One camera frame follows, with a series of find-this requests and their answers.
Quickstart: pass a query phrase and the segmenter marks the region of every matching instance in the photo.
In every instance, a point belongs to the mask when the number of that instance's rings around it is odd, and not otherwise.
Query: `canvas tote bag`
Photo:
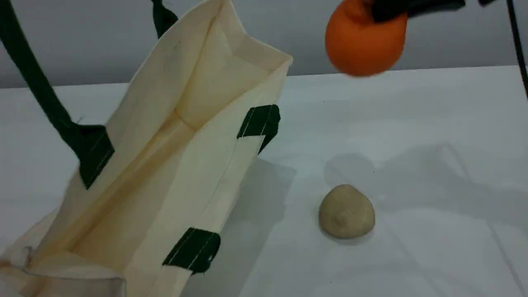
[[[5,251],[0,278],[22,296],[178,296],[209,268],[244,175],[277,133],[291,62],[246,34],[230,0],[191,9],[108,123],[80,128],[98,135],[83,153],[99,151],[85,162],[95,176],[78,154],[62,204]]]

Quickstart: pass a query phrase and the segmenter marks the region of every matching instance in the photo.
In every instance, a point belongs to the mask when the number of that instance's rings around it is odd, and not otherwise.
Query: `orange object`
[[[326,53],[332,64],[351,76],[371,76],[390,69],[405,44],[407,14],[375,23],[365,0],[344,0],[326,28]]]

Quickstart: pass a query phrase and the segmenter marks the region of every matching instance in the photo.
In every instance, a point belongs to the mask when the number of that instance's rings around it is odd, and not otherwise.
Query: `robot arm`
[[[495,0],[478,0],[487,6]],[[506,0],[515,53],[528,98],[528,74],[513,0]],[[370,76],[391,68],[405,43],[408,18],[457,11],[465,0],[343,0],[328,22],[325,36],[330,61],[341,72]]]

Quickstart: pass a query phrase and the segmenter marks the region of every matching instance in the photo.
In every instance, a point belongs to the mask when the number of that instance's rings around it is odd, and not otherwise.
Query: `beige stone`
[[[374,208],[370,200],[349,184],[332,189],[319,207],[321,229],[336,238],[366,235],[374,224]]]

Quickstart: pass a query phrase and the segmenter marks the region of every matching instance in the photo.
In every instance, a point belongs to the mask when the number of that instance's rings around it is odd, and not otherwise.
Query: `white background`
[[[57,91],[89,124],[103,123],[125,89]],[[60,203],[76,160],[27,90],[0,96],[1,249]],[[518,68],[289,77],[279,106],[279,134],[251,167],[211,269],[184,297],[526,297]],[[376,211],[359,240],[318,227],[321,200],[341,183]]]

